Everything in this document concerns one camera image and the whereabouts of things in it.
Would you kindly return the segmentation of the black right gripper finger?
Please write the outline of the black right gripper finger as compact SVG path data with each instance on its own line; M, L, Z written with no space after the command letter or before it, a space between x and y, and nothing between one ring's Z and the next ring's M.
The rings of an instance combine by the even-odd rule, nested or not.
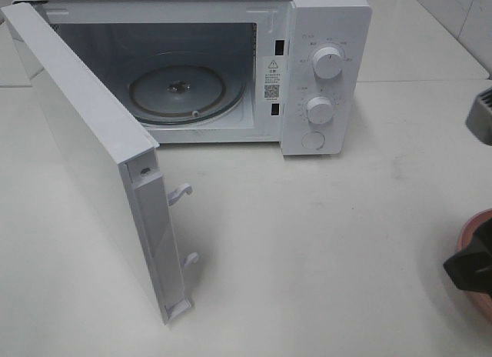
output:
M491 295L491 222L480 225L470 244L445 261L444 269L458 289Z

